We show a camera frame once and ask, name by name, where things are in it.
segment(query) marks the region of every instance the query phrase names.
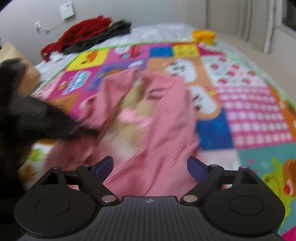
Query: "yellow square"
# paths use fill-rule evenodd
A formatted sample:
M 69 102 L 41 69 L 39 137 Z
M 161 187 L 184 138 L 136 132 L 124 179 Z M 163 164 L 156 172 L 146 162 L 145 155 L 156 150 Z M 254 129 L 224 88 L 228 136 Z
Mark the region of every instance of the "yellow square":
M 86 69 L 104 63 L 109 49 L 85 51 L 81 53 L 66 69 L 66 71 Z
M 174 57 L 196 57 L 200 52 L 195 44 L 178 44 L 173 46 Z

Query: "pile of clothes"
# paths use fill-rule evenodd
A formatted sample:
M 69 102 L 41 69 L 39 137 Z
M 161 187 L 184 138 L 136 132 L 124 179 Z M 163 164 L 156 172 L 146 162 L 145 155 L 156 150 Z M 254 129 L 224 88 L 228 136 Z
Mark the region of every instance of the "pile of clothes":
M 54 51 L 63 54 L 80 53 L 108 38 L 130 32 L 131 22 L 121 20 L 112 23 L 111 18 L 98 16 L 73 25 L 56 43 L 45 46 L 41 50 L 41 55 L 49 61 L 49 56 Z
M 75 170 L 112 156 L 104 185 L 118 197 L 182 197 L 196 185 L 187 159 L 197 154 L 195 114 L 182 77 L 127 69 L 105 77 L 80 105 L 83 125 L 99 131 L 58 141 L 46 170 Z

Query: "pink bow print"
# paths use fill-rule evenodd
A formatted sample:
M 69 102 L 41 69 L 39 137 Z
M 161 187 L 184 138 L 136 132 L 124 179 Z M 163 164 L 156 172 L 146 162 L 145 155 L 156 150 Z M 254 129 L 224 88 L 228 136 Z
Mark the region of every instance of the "pink bow print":
M 123 109 L 118 118 L 125 124 L 136 123 L 140 129 L 145 129 L 151 122 L 151 117 L 136 116 L 136 111 L 130 109 Z

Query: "pink gingham pattern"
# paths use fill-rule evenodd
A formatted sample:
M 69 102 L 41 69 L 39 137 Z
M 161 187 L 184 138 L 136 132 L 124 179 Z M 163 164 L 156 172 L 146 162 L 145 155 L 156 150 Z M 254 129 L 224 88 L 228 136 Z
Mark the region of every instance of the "pink gingham pattern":
M 292 142 L 292 134 L 269 87 L 216 87 L 237 149 Z

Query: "white curtain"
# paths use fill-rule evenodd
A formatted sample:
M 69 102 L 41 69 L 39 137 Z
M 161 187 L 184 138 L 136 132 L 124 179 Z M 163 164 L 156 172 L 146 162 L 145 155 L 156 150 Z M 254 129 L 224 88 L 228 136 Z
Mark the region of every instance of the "white curtain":
M 260 52 L 269 53 L 276 0 L 241 0 L 238 35 Z

